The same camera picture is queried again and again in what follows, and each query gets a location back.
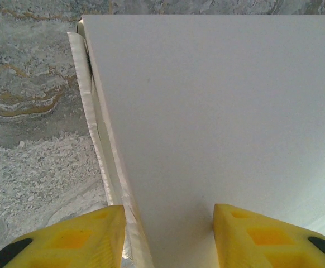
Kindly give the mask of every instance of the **white cardboard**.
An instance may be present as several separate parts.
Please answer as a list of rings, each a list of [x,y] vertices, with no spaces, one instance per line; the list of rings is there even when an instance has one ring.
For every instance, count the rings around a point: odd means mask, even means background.
[[[325,16],[83,20],[156,268],[218,267],[215,203],[325,231]]]

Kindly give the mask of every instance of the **cardboard box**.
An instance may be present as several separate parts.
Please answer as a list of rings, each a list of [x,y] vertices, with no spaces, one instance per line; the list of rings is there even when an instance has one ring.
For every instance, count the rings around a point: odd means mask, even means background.
[[[69,36],[137,268],[217,268],[215,203],[325,235],[325,16],[89,15]]]

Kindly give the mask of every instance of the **stone countertop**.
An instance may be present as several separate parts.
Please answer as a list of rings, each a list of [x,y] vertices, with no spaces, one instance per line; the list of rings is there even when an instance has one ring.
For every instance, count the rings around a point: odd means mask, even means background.
[[[325,0],[0,0],[0,249],[107,205],[66,35],[87,13],[325,14]]]

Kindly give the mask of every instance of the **yellow plastic object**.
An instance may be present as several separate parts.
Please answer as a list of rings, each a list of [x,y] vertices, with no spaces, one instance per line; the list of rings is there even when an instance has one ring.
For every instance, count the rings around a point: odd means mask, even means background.
[[[220,268],[325,268],[325,254],[308,237],[325,236],[226,204],[214,207]]]
[[[33,241],[5,268],[120,268],[125,222],[112,205],[28,233],[15,241]]]

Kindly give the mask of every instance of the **marble surface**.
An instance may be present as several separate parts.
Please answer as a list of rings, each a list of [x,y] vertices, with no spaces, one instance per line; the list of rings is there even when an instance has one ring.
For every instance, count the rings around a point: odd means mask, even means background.
[[[0,0],[0,248],[107,205],[66,35],[87,13],[325,14],[325,0]]]

